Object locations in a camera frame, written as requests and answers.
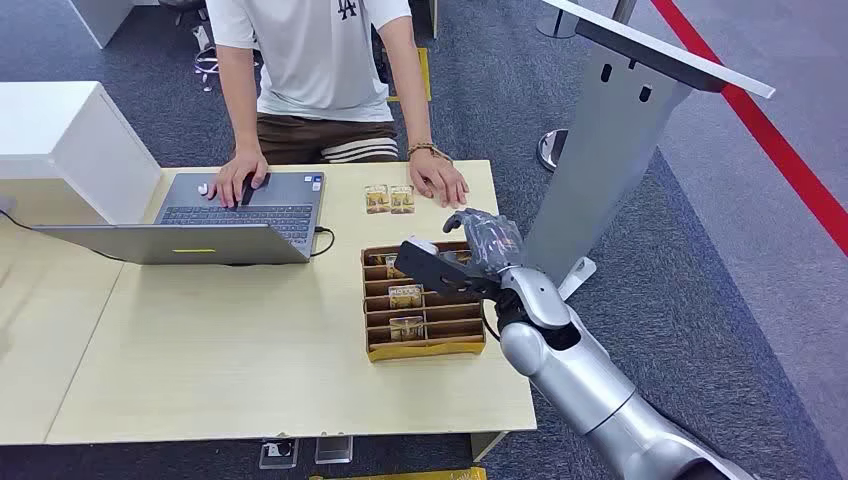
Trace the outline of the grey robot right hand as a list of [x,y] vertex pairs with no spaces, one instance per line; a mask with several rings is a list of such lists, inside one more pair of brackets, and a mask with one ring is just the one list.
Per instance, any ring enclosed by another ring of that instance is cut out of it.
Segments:
[[460,227],[470,247],[470,264],[484,276],[495,278],[507,268],[525,264],[523,237],[506,216],[466,208],[450,215],[442,230],[449,233]]

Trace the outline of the person's left hand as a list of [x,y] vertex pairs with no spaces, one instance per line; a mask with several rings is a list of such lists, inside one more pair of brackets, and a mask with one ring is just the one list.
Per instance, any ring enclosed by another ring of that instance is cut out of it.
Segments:
[[469,187],[450,160],[421,149],[410,154],[408,164],[412,184],[421,195],[442,207],[457,209],[467,204]]

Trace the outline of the person's right hand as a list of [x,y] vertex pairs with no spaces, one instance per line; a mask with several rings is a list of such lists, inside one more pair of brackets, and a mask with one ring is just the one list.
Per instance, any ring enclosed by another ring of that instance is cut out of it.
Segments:
[[208,185],[206,198],[218,199],[225,208],[233,208],[243,200],[248,188],[259,188],[267,176],[268,162],[258,150],[237,149]]

